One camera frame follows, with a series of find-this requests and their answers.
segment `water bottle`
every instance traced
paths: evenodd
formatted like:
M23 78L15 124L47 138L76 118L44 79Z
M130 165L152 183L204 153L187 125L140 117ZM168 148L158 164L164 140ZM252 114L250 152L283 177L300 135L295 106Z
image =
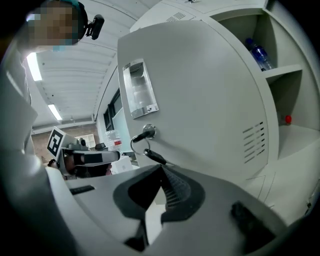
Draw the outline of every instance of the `water bottle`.
M276 115L278 117L279 126L289 126L289 125L291 125L291 122L292 122L291 115L284 115L284 114L281 114L279 112L277 112Z
M269 61L266 50L261 45L257 45L251 38L247 38L245 42L247 44L248 50L253 55L261 70L271 70L273 66Z
M105 146L108 148L108 151L118 151L122 155L122 141L119 132L117 130L109 130L104 135L106 138Z

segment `red bottle cap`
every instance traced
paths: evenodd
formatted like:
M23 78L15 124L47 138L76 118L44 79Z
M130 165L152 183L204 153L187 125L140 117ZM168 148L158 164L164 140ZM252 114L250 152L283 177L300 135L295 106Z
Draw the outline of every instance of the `red bottle cap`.
M292 122L292 117L291 117L291 115L286 115L285 118L284 118L284 120L285 120L285 122L286 122L287 124L291 124L291 122Z

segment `metal ring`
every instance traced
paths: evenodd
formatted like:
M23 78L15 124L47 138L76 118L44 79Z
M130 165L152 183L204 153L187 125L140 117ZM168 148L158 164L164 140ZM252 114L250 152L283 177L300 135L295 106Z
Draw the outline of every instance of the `metal ring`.
M137 155L139 155L139 156L145 156L145 155L146 155L145 153L138 153L137 151L135 151L134 147L132 146L132 142L133 142L133 140L134 140L136 137L138 137L138 136L134 136L134 137L131 139L131 141L130 141L130 147L131 147L132 151L133 151L134 153L136 153ZM144 140L146 141L146 143L148 143L148 149L150 150L149 140L147 140L146 138L144 138Z

